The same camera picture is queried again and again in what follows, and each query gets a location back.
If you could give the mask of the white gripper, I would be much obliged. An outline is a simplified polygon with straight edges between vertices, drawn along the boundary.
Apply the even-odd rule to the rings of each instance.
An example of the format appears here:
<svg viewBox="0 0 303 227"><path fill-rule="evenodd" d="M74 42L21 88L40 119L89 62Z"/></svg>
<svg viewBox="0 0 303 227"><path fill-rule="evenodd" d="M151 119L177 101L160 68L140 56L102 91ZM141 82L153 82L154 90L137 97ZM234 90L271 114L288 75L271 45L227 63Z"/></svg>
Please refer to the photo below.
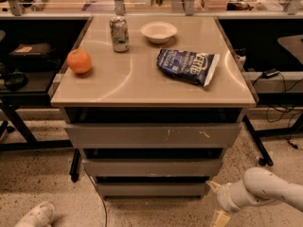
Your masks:
<svg viewBox="0 0 303 227"><path fill-rule="evenodd" d="M217 201L221 208L224 210L215 210L210 227L226 227L229 223L231 216L228 213L238 213L240 208L231 198L230 186L231 183L219 185L214 181L205 182L210 189L216 193Z"/></svg>

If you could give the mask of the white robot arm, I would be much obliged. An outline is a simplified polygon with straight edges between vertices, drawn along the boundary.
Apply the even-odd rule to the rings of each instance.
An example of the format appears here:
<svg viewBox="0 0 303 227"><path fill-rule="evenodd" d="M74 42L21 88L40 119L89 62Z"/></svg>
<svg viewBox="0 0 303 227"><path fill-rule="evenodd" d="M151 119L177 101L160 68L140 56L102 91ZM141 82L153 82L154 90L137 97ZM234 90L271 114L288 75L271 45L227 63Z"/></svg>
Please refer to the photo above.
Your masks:
<svg viewBox="0 0 303 227"><path fill-rule="evenodd" d="M210 227L227 227L232 215L248 206L263 206L284 202L303 211L303 186L290 183L260 167L247 169L241 180L219 184L206 181L217 196L220 210L215 210Z"/></svg>

